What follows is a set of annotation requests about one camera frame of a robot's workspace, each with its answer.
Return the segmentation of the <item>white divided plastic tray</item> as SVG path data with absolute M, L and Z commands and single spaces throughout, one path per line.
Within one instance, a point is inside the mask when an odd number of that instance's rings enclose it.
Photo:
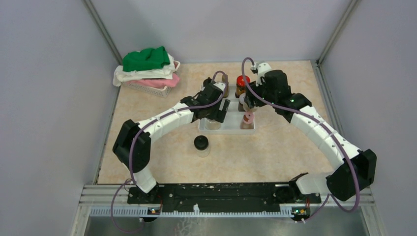
M 223 123 L 219 123 L 219 125 L 214 126 L 218 127 L 218 129 L 207 129 L 208 120 L 201 119 L 198 124 L 198 131 L 200 134 L 250 135 L 255 133 L 255 119 L 253 120 L 253 127 L 251 129 L 240 128 L 244 111 L 242 112 L 238 110 L 239 100 L 235 97 L 236 87 L 236 84 L 229 85 L 229 96 L 226 99 L 230 100 L 230 104 Z

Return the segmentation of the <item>gold cap yellow bottle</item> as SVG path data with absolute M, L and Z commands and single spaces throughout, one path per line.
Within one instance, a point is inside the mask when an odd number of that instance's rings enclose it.
M 225 84 L 225 88 L 224 88 L 224 98 L 227 98 L 229 95 L 229 83 L 228 83 L 228 75 L 227 74 L 223 74 L 221 81 Z

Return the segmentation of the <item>clear lid glass jar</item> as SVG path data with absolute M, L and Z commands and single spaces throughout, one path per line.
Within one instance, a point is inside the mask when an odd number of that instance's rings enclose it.
M 204 127 L 207 130 L 218 130 L 221 127 L 221 123 L 216 120 L 206 119 Z

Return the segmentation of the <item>red lid sauce jar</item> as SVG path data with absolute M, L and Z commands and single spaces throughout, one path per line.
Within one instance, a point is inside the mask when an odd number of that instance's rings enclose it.
M 250 83 L 250 78 L 248 76 L 240 75 L 236 79 L 236 92 L 235 97 L 239 98 L 242 94 L 245 93 L 245 81 Z

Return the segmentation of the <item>pink lid spice jar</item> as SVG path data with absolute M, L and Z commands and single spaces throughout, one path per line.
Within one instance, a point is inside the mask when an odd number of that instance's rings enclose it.
M 249 130 L 253 128 L 254 114 L 252 112 L 245 112 L 240 123 L 240 129 Z

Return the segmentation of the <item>black cap glass jar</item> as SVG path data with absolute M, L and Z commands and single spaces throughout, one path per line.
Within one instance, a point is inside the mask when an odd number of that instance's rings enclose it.
M 204 135 L 199 135 L 194 139 L 194 147 L 199 157 L 207 157 L 210 153 L 209 140 Z

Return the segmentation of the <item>black cap sesame jar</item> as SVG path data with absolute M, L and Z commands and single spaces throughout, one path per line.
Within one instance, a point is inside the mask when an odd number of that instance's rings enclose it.
M 203 86 L 206 87 L 207 85 L 212 83 L 212 78 L 208 77 L 203 81 Z

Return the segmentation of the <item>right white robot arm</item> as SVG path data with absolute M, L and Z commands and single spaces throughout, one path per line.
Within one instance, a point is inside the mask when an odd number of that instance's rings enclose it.
M 257 79 L 246 89 L 250 108 L 271 105 L 275 112 L 304 133 L 324 154 L 334 171 L 300 174 L 290 182 L 289 198 L 301 203 L 308 194 L 330 194 L 346 201 L 374 182 L 377 156 L 361 150 L 343 138 L 317 112 L 301 93 L 293 93 L 287 75 L 281 70 L 253 70 Z

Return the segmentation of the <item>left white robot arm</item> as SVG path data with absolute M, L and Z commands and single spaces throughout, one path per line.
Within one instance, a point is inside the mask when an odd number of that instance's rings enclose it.
M 223 98 L 226 86 L 226 82 L 210 81 L 196 95 L 184 97 L 156 116 L 139 122 L 129 119 L 122 124 L 112 151 L 128 169 L 145 203 L 154 202 L 158 195 L 157 182 L 148 167 L 151 145 L 174 129 L 199 119 L 222 123 L 230 103 Z

